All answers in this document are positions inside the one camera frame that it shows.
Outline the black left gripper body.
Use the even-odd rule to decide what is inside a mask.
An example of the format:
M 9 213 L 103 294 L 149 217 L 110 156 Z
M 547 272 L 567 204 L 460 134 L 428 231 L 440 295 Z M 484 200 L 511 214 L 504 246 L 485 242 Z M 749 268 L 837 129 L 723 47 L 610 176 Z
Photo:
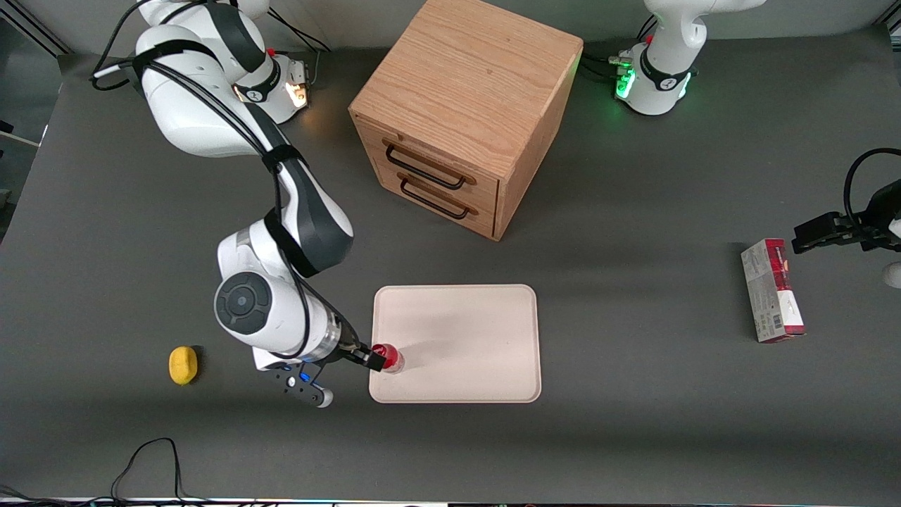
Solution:
M 859 244 L 863 251 L 888 249 L 888 224 L 888 208 L 867 208 L 853 215 L 838 213 L 836 227 L 840 234 L 836 244 Z

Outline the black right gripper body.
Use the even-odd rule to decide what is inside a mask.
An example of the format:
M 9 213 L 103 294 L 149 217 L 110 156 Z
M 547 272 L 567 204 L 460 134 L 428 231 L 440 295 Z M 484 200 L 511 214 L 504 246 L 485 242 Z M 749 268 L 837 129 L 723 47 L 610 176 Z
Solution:
M 331 353 L 326 356 L 325 365 L 331 365 L 331 363 L 339 362 L 339 361 L 350 361 L 352 363 L 356 363 L 356 365 L 360 365 L 360 359 L 358 359 L 357 355 L 357 347 L 359 344 L 364 343 L 358 337 L 358 333 L 352 325 L 341 325 L 341 334 L 338 340 L 338 344 Z

